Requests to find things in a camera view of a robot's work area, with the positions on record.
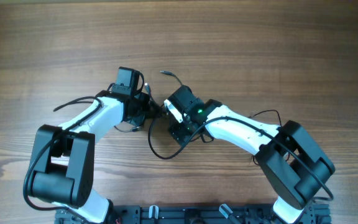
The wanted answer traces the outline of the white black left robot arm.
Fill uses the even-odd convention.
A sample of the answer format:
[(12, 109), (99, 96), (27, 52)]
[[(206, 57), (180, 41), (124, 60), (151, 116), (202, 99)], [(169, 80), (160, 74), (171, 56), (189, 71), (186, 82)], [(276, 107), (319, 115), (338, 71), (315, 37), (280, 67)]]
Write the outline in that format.
[(95, 145), (122, 122), (143, 125), (149, 112), (144, 85), (140, 71), (119, 67), (107, 89), (57, 107), (89, 104), (70, 121), (37, 130), (22, 189), (29, 207), (68, 212), (86, 223), (122, 222), (112, 201), (93, 189)]

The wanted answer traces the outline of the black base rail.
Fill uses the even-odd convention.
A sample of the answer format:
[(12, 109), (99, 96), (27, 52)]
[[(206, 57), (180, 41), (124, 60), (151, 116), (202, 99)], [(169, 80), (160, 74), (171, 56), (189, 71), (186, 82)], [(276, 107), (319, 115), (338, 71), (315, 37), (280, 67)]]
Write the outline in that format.
[[(115, 215), (118, 219), (108, 223), (285, 223), (273, 214), (272, 204), (247, 204), (230, 206), (232, 214), (226, 218), (218, 206), (212, 207), (140, 207), (116, 206)], [(91, 223), (69, 212), (58, 210), (54, 223)], [(309, 205), (294, 223), (330, 224), (332, 218), (329, 205)]]

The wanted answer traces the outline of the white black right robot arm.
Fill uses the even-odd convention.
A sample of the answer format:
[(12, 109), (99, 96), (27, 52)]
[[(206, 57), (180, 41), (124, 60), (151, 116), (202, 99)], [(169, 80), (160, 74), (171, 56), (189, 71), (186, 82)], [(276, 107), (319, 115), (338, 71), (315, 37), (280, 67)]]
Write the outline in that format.
[(219, 101), (203, 102), (186, 85), (164, 100), (163, 107), (170, 117), (169, 132), (182, 149), (200, 134), (252, 154), (278, 195), (272, 210), (280, 221), (297, 222), (320, 190), (333, 198), (326, 182), (336, 168), (301, 124), (261, 123)]

